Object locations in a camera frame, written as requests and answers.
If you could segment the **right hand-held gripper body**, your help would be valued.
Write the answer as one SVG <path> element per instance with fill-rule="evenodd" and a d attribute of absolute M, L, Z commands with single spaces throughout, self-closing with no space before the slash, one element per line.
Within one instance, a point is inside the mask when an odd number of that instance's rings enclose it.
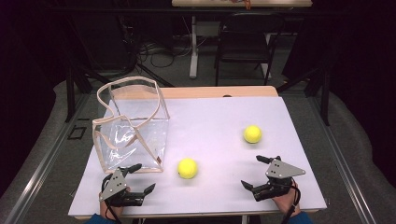
<path fill-rule="evenodd" d="M 305 174 L 305 170 L 283 161 L 273 161 L 268 165 L 265 172 L 267 183 L 254 187 L 252 191 L 257 202 L 287 194 L 292 186 L 292 179 Z"/>

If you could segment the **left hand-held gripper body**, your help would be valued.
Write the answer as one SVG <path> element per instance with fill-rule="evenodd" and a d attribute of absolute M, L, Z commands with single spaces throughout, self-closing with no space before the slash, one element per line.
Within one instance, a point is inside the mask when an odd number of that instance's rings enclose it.
<path fill-rule="evenodd" d="M 110 206 L 141 206 L 145 199 L 143 192 L 130 192 L 123 177 L 122 168 L 118 167 L 113 174 L 104 178 L 99 201 Z"/>

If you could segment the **yellow tennis ball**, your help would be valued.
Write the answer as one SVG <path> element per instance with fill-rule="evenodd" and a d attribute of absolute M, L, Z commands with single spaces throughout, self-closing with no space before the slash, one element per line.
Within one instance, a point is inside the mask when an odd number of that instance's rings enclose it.
<path fill-rule="evenodd" d="M 186 158 L 178 163 L 177 172 L 180 177 L 191 179 L 196 176 L 198 172 L 198 165 L 195 160 Z"/>
<path fill-rule="evenodd" d="M 262 130 L 257 125 L 250 125 L 246 127 L 243 135 L 248 143 L 256 144 L 262 139 Z"/>

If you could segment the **clear plastic bag beige trim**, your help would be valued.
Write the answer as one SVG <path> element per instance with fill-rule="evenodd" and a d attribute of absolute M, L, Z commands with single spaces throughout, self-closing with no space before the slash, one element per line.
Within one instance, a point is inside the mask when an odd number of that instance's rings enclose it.
<path fill-rule="evenodd" d="M 140 163 L 142 173 L 161 172 L 170 115 L 157 82 L 122 78 L 102 86 L 96 99 L 104 115 L 92 122 L 92 140 L 103 171 Z"/>

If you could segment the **person's left hand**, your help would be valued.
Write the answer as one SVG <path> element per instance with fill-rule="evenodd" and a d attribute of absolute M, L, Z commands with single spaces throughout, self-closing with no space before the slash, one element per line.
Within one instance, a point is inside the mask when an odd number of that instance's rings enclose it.
<path fill-rule="evenodd" d="M 100 202 L 100 215 L 114 218 L 120 218 L 123 215 L 124 207 L 108 206 L 105 201 Z"/>

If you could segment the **person's right hand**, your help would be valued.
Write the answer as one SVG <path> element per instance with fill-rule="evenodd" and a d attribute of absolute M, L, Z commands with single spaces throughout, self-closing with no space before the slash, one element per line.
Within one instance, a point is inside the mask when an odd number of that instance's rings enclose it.
<path fill-rule="evenodd" d="M 276 204 L 277 208 L 282 214 L 286 215 L 292 207 L 294 208 L 293 213 L 291 214 L 292 217 L 301 213 L 299 204 L 295 204 L 297 198 L 297 188 L 298 185 L 293 183 L 287 194 L 273 198 L 273 202 Z"/>

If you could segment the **white table mat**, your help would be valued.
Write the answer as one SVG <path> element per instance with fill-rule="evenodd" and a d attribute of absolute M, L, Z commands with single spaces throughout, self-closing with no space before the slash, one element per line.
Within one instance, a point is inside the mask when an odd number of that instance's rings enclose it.
<path fill-rule="evenodd" d="M 92 124 L 94 146 L 69 209 L 90 217 L 99 210 L 105 176 L 141 164 L 126 177 L 134 192 L 153 191 L 127 217 L 193 217 L 274 212 L 244 188 L 267 181 L 258 156 L 279 157 L 302 169 L 300 206 L 326 206 L 288 109 L 280 97 L 114 100 Z"/>

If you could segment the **light wooden table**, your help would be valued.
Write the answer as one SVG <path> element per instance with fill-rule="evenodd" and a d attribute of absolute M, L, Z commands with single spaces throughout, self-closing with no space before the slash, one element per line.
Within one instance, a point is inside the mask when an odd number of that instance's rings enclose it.
<path fill-rule="evenodd" d="M 280 156 L 305 170 L 297 178 L 305 211 L 325 206 L 318 182 L 305 156 L 284 100 L 272 87 L 165 88 L 170 114 L 163 170 L 135 173 L 127 178 L 136 191 L 156 184 L 138 207 L 127 208 L 126 217 L 208 217 L 272 213 L 270 200 L 257 202 L 243 188 L 244 180 L 260 185 L 267 180 L 266 164 L 257 155 Z M 247 126 L 257 125 L 262 139 L 244 139 Z M 186 158 L 196 161 L 198 172 L 185 179 L 177 172 Z"/>

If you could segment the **black folding chair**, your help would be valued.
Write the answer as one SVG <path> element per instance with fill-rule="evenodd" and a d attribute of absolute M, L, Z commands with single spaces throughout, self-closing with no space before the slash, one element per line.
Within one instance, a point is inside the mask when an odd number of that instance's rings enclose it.
<path fill-rule="evenodd" d="M 219 84 L 221 63 L 267 64 L 263 84 L 268 83 L 276 50 L 276 41 L 283 31 L 285 19 L 278 14 L 239 12 L 219 24 L 218 46 L 214 68 L 215 85 Z"/>

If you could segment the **wooden desk with white legs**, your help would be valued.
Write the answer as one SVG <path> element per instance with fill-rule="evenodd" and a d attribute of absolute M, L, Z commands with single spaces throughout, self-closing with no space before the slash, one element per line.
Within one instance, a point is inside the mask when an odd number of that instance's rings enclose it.
<path fill-rule="evenodd" d="M 251 7 L 311 7 L 312 0 L 250 0 Z M 246 8 L 244 0 L 172 0 L 173 7 L 238 7 Z M 198 48 L 197 22 L 192 16 L 191 21 L 191 68 L 190 78 L 197 78 Z"/>

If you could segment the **metal floor rail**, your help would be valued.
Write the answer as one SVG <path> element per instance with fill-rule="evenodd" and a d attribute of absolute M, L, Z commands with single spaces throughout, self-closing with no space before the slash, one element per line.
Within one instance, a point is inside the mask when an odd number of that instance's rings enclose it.
<path fill-rule="evenodd" d="M 377 224 L 376 220 L 371 212 L 371 209 L 366 202 L 361 188 L 358 185 L 354 175 L 352 174 L 347 161 L 339 147 L 330 126 L 327 126 L 323 121 L 319 112 L 319 103 L 313 97 L 308 97 L 307 101 L 316 117 L 316 120 L 320 126 L 320 129 L 324 132 L 327 141 L 330 144 L 330 153 L 332 155 L 332 160 L 337 167 L 337 170 L 343 179 L 346 191 L 354 204 L 355 210 L 357 211 L 361 224 Z"/>
<path fill-rule="evenodd" d="M 67 135 L 71 133 L 77 116 L 89 100 L 89 94 L 81 94 L 75 111 L 68 119 L 66 100 L 59 95 L 38 140 L 16 177 L 0 197 L 0 224 L 18 224 L 24 218 L 35 196 L 43 186 L 53 164 L 62 151 Z"/>

